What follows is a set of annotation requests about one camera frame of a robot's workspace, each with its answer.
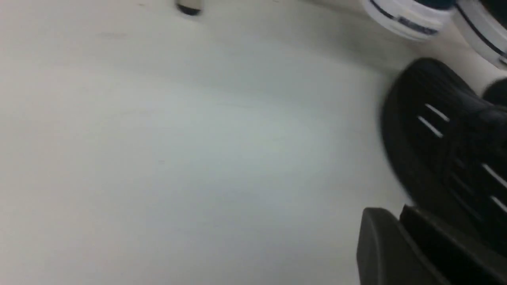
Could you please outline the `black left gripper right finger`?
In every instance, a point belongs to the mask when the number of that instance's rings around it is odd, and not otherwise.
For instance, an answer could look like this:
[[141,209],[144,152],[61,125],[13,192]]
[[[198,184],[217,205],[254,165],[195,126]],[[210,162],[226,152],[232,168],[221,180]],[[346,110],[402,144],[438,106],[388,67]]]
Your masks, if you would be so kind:
[[405,205],[400,222],[420,251],[453,285],[505,285],[506,258],[434,215]]

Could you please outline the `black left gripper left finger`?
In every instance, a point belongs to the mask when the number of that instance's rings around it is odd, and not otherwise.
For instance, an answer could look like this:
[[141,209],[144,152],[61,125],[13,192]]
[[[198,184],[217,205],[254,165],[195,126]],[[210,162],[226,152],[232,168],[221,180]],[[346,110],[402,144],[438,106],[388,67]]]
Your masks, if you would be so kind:
[[356,251],[361,285],[449,285],[387,209],[362,212]]

